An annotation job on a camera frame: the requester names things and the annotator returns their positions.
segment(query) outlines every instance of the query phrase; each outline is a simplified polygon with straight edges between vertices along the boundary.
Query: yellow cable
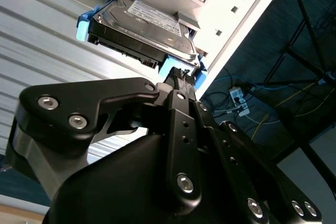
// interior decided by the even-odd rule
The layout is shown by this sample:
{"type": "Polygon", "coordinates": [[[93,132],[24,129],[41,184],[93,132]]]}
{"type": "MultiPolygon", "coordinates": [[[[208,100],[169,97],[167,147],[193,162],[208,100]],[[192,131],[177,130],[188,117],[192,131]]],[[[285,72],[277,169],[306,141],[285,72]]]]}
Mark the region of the yellow cable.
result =
{"type": "Polygon", "coordinates": [[[274,108],[282,105],[284,102],[287,102],[288,100],[292,99],[293,97],[295,97],[296,95],[298,95],[299,93],[301,93],[303,90],[306,90],[307,88],[310,88],[311,86],[313,86],[315,83],[309,84],[308,86],[304,87],[302,90],[299,90],[298,92],[296,92],[295,94],[292,94],[290,97],[284,99],[283,101],[281,101],[279,104],[277,104],[274,108]]]}
{"type": "Polygon", "coordinates": [[[266,117],[268,117],[268,114],[266,114],[264,116],[264,118],[262,119],[262,121],[259,123],[259,125],[257,126],[256,130],[253,133],[253,136],[251,137],[251,140],[253,140],[254,136],[257,134],[257,131],[259,130],[260,126],[263,124],[264,120],[266,119],[266,117]]]}

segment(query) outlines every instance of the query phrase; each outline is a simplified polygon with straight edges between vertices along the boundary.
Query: white panel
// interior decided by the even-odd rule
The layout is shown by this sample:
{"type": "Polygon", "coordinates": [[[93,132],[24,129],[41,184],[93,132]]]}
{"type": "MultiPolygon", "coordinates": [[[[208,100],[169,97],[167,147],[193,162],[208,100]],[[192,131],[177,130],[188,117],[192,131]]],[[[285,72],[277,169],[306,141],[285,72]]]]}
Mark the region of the white panel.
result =
{"type": "Polygon", "coordinates": [[[61,78],[63,82],[99,80],[96,76],[2,37],[0,37],[0,47],[2,47],[2,54],[9,59],[27,65],[31,69],[61,78]]]}
{"type": "Polygon", "coordinates": [[[10,95],[13,98],[18,98],[21,91],[25,88],[26,86],[11,82],[0,77],[0,93],[10,95]]]}
{"type": "Polygon", "coordinates": [[[12,125],[14,119],[14,113],[0,110],[0,123],[12,125]]]}
{"type": "Polygon", "coordinates": [[[43,76],[42,74],[21,67],[20,65],[11,63],[7,60],[3,60],[1,59],[1,57],[0,57],[0,73],[3,74],[4,76],[10,77],[11,79],[16,79],[28,85],[59,83],[59,81],[56,81],[52,78],[43,76]]]}
{"type": "Polygon", "coordinates": [[[4,126],[0,124],[0,137],[8,138],[11,132],[11,128],[9,126],[4,126]]]}
{"type": "Polygon", "coordinates": [[[9,111],[15,112],[16,103],[17,99],[9,98],[0,94],[0,108],[5,108],[9,111]]]}

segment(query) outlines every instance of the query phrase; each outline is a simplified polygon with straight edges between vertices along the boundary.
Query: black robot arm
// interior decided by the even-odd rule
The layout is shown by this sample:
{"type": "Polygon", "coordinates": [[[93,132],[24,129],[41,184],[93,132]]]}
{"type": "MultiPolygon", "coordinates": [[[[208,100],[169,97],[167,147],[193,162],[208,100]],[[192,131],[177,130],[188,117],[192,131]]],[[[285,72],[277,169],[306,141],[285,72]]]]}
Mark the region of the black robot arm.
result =
{"type": "Polygon", "coordinates": [[[218,125],[194,79],[51,84],[19,98],[6,156],[51,199],[44,224],[321,223],[321,213],[232,122],[218,125]],[[87,163],[91,143],[146,136],[87,163]]]}

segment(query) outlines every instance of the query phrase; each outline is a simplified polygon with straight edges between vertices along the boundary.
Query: black cable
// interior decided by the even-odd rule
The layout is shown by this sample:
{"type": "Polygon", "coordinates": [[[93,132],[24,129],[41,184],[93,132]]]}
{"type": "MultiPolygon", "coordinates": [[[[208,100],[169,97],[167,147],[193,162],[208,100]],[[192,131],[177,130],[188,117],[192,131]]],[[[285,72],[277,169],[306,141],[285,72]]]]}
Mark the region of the black cable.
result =
{"type": "MultiPolygon", "coordinates": [[[[313,87],[315,87],[315,86],[311,86],[311,87],[309,87],[309,89],[308,89],[307,91],[310,92],[310,90],[311,90],[313,87]]],[[[301,100],[301,104],[300,104],[300,105],[298,106],[298,108],[295,110],[294,115],[296,115],[296,114],[298,113],[298,111],[302,108],[302,106],[304,105],[304,103],[305,103],[307,100],[309,100],[309,98],[308,98],[307,100],[305,100],[305,99],[307,98],[307,96],[308,96],[308,93],[305,93],[304,97],[303,97],[302,99],[300,99],[300,100],[301,100]]]]}
{"type": "Polygon", "coordinates": [[[210,113],[213,115],[215,110],[222,110],[222,109],[225,109],[230,100],[229,100],[229,95],[225,92],[222,92],[222,91],[217,91],[217,92],[212,92],[212,93],[205,93],[205,95],[200,99],[200,101],[206,101],[207,105],[208,105],[208,108],[209,108],[209,111],[210,113]],[[211,100],[211,96],[215,95],[215,94],[222,94],[225,96],[224,99],[221,100],[221,102],[217,103],[217,104],[214,104],[211,100]]]}
{"type": "Polygon", "coordinates": [[[232,75],[231,73],[229,72],[229,70],[227,70],[226,68],[223,68],[227,73],[228,75],[230,76],[230,81],[231,81],[231,88],[233,87],[233,78],[232,78],[232,75]]]}
{"type": "Polygon", "coordinates": [[[320,101],[322,101],[322,102],[327,103],[327,101],[325,101],[324,98],[321,98],[321,97],[319,97],[319,96],[317,96],[317,95],[315,95],[315,94],[313,94],[313,93],[311,93],[311,92],[309,92],[309,91],[307,91],[307,90],[304,90],[304,89],[295,87],[295,86],[290,85],[290,84],[289,84],[288,86],[290,86],[290,87],[292,87],[292,88],[294,88],[294,89],[297,89],[297,90],[301,90],[302,92],[307,93],[307,94],[311,95],[312,97],[315,97],[316,99],[318,99],[318,100],[320,100],[320,101]]]}

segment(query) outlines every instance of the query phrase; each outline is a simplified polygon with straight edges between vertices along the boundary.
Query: cable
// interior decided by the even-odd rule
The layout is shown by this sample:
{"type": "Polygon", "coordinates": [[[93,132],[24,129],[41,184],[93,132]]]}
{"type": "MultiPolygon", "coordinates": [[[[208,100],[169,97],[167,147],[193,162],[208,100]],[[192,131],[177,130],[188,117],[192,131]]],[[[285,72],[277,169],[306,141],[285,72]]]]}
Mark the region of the cable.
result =
{"type": "Polygon", "coordinates": [[[253,135],[252,135],[252,137],[251,137],[251,140],[253,140],[254,136],[257,134],[257,132],[258,132],[260,126],[262,126],[262,124],[263,124],[264,120],[266,119],[266,117],[268,117],[268,114],[266,114],[266,115],[264,116],[264,118],[262,119],[262,121],[261,121],[261,122],[259,123],[259,125],[257,126],[255,132],[253,133],[253,135]]]}
{"type": "Polygon", "coordinates": [[[215,110],[214,112],[215,112],[215,113],[216,113],[216,112],[228,112],[228,111],[234,111],[234,110],[238,110],[238,109],[240,109],[240,105],[237,106],[237,107],[234,107],[234,108],[232,108],[232,109],[228,109],[228,110],[215,110]]]}
{"type": "Polygon", "coordinates": [[[309,84],[308,86],[304,87],[302,90],[299,90],[298,92],[296,92],[295,94],[292,94],[290,97],[282,100],[280,103],[278,103],[274,108],[280,106],[281,104],[283,104],[284,102],[287,102],[288,100],[292,99],[293,97],[295,97],[296,95],[298,95],[299,93],[301,93],[303,90],[313,86],[315,83],[309,84]]]}
{"type": "Polygon", "coordinates": [[[262,89],[266,89],[266,90],[279,90],[279,89],[284,89],[284,88],[287,88],[288,86],[280,86],[280,87],[277,87],[277,88],[267,88],[267,87],[264,87],[264,86],[261,86],[261,85],[257,85],[257,84],[254,84],[253,82],[250,82],[248,79],[244,78],[244,77],[239,77],[239,76],[223,76],[223,77],[220,77],[216,80],[214,80],[213,82],[215,81],[220,81],[220,80],[223,80],[223,79],[227,79],[227,78],[235,78],[235,79],[240,79],[240,80],[244,80],[252,85],[255,85],[257,87],[260,87],[262,89]]]}
{"type": "Polygon", "coordinates": [[[325,97],[325,99],[320,103],[320,105],[318,105],[315,109],[313,109],[313,110],[311,110],[311,111],[308,111],[308,112],[306,112],[306,113],[304,113],[304,114],[296,115],[295,117],[308,115],[308,114],[310,114],[310,113],[312,113],[312,112],[318,110],[318,109],[324,104],[324,102],[326,101],[326,99],[331,95],[331,93],[334,92],[334,90],[335,90],[335,89],[332,89],[332,90],[329,92],[329,94],[325,97]]]}
{"type": "MultiPolygon", "coordinates": [[[[250,118],[248,115],[245,116],[246,118],[250,119],[251,121],[255,122],[255,123],[261,123],[261,122],[258,122],[256,120],[254,120],[253,118],[250,118]]],[[[269,122],[269,123],[263,123],[263,124],[274,124],[274,123],[279,123],[280,120],[276,120],[276,121],[273,121],[273,122],[269,122]]]]}
{"type": "Polygon", "coordinates": [[[230,76],[230,80],[231,80],[231,87],[233,87],[233,78],[232,78],[232,74],[229,72],[229,70],[227,70],[226,68],[223,68],[230,76]]]}

